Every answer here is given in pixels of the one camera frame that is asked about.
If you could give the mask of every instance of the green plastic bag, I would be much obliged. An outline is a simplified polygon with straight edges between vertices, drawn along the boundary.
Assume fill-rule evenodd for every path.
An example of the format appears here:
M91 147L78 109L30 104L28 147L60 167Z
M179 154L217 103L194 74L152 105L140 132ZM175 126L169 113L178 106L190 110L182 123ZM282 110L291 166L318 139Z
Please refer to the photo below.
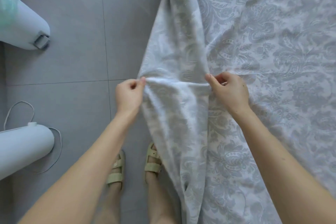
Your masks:
M0 29L14 20L18 11L18 0L0 0Z

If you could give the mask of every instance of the person's left arm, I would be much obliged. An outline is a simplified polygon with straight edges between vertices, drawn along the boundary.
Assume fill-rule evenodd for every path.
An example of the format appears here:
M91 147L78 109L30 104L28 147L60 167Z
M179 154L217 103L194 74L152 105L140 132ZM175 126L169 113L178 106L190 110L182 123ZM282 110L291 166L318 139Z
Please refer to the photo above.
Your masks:
M78 161L36 201L19 224L84 224L92 221L112 164L139 111L144 86L145 78L141 78L126 80L116 87L117 114L114 119Z

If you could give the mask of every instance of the gray bedsheet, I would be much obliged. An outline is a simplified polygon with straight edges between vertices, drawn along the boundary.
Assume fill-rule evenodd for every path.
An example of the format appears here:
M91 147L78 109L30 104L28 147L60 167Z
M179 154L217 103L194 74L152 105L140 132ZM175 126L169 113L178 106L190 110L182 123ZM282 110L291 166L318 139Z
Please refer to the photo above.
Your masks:
M251 107L336 196L336 0L162 0L139 76L143 112L188 223L280 223L207 72L242 75Z

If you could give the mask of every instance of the trash can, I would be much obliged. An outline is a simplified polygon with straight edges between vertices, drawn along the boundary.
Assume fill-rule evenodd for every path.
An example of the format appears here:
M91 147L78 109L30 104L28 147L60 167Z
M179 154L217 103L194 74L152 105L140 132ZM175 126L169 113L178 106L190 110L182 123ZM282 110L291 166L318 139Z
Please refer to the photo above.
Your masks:
M0 0L0 41L26 49L49 44L48 23L20 0Z

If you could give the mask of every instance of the bed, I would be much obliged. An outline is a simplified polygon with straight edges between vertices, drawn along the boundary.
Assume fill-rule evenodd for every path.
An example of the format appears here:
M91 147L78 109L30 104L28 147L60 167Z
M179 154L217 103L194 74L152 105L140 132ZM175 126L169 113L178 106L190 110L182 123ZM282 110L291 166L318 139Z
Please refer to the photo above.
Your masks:
M254 112L336 197L335 53L336 0L161 0L142 109L187 223L281 223L208 72L241 75Z

